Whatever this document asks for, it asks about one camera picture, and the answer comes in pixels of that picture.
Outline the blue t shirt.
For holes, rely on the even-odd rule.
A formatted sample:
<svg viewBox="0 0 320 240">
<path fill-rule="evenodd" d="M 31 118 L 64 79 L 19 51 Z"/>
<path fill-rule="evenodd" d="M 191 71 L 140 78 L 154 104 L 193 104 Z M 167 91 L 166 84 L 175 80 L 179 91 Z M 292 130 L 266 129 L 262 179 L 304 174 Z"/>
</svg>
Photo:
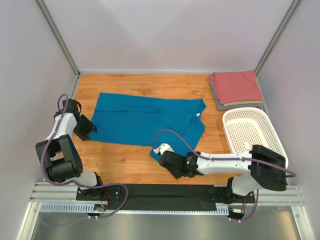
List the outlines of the blue t shirt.
<svg viewBox="0 0 320 240">
<path fill-rule="evenodd" d="M 92 141 L 137 146 L 169 144 L 175 153 L 195 149 L 205 125 L 203 99 L 164 99 L 101 93 L 91 122 Z"/>
</svg>

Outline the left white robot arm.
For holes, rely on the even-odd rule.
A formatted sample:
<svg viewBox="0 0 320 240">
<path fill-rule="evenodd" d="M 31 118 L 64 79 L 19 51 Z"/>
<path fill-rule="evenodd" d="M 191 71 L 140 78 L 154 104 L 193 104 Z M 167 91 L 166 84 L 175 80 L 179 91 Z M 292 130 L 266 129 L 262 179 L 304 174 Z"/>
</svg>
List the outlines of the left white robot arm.
<svg viewBox="0 0 320 240">
<path fill-rule="evenodd" d="M 98 201 L 103 191 L 98 189 L 103 182 L 100 176 L 84 169 L 81 157 L 72 141 L 75 134 L 80 140 L 89 140 L 97 127 L 81 113 L 81 104 L 74 99 L 59 98 L 62 108 L 54 115 L 54 126 L 49 136 L 35 145 L 44 179 L 54 186 L 74 183 L 78 186 L 78 200 Z"/>
</svg>

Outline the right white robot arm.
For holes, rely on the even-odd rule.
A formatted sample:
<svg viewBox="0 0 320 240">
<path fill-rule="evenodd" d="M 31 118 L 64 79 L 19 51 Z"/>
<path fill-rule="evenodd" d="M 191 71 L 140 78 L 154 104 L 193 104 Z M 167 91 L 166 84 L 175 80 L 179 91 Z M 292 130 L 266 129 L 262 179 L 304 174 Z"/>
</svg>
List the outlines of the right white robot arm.
<svg viewBox="0 0 320 240">
<path fill-rule="evenodd" d="M 235 173 L 236 177 L 228 179 L 222 197 L 228 202 L 255 190 L 283 192 L 287 189 L 285 157 L 262 145 L 253 145 L 251 150 L 237 153 L 213 154 L 193 150 L 180 155 L 169 144 L 163 143 L 153 151 L 160 157 L 159 164 L 175 179 Z"/>
</svg>

